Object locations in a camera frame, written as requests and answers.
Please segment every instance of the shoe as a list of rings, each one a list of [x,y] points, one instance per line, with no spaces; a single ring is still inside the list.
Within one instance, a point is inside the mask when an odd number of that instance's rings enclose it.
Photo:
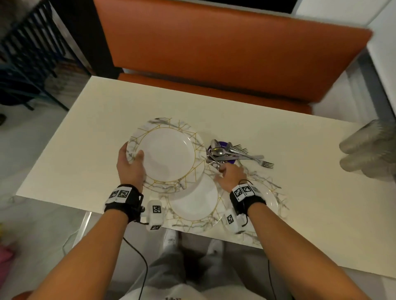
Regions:
[[[208,252],[206,255],[217,255],[223,256],[224,254],[224,241],[219,239],[212,239],[208,246]]]
[[[162,245],[162,250],[164,251],[169,247],[179,246],[179,232],[173,229],[167,229],[164,235],[164,243]]]

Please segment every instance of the orange cushion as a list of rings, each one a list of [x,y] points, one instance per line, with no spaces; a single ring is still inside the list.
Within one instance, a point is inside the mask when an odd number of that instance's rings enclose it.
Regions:
[[[121,73],[118,80],[133,82],[136,84],[144,84],[156,87],[163,87],[165,89],[173,89],[175,91],[193,93],[203,96],[233,100],[238,102],[250,103],[255,105],[279,108],[290,110],[292,112],[302,112],[304,114],[312,114],[311,107],[306,103],[293,102],[278,99],[266,99],[262,97],[245,95],[241,93],[234,93],[229,91],[222,91],[219,89],[212,89],[210,87],[201,87],[197,85],[181,84],[163,79],[150,78],[137,74]]]
[[[94,0],[115,66],[320,101],[371,31],[186,1]]]

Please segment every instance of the white wall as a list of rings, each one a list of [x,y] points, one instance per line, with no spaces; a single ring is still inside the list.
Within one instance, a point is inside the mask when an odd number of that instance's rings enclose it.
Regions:
[[[367,48],[396,112],[396,0],[389,2],[369,27],[374,36]]]
[[[302,0],[296,15],[337,23],[367,25],[389,0]]]

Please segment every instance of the stack of plates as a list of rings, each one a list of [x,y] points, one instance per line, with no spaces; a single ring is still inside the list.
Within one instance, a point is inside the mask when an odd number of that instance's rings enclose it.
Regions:
[[[144,187],[163,198],[166,227],[200,233],[213,227],[230,208],[228,193],[213,181],[216,169],[205,163],[206,149],[201,137],[186,122],[173,118],[148,121],[131,136],[128,161],[139,150],[145,153]],[[267,191],[258,188],[265,195]],[[274,211],[278,208],[273,195],[269,206]]]

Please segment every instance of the leg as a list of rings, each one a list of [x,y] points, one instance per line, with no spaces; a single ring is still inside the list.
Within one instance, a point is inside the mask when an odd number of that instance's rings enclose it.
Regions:
[[[161,256],[149,267],[145,286],[157,289],[169,289],[186,282],[183,254],[178,248],[178,232],[167,229],[164,236],[164,247]],[[146,271],[139,276],[128,292],[140,289]]]
[[[198,281],[197,289],[206,291],[215,287],[240,285],[244,287],[235,269],[224,261],[224,242],[213,239],[206,256],[199,261],[203,274]]]

